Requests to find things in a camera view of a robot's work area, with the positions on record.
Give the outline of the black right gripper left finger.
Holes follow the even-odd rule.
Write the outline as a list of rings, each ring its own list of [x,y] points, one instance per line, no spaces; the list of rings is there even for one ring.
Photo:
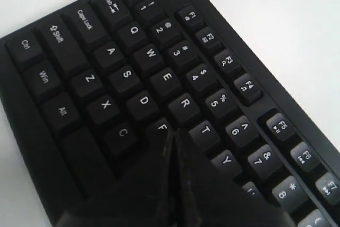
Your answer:
[[[65,211],[57,226],[169,226],[174,132],[157,132],[149,151],[116,183]]]

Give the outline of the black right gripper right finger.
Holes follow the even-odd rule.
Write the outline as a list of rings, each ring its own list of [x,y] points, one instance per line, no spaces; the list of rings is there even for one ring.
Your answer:
[[[294,226],[283,209],[224,177],[187,129],[174,133],[180,226]]]

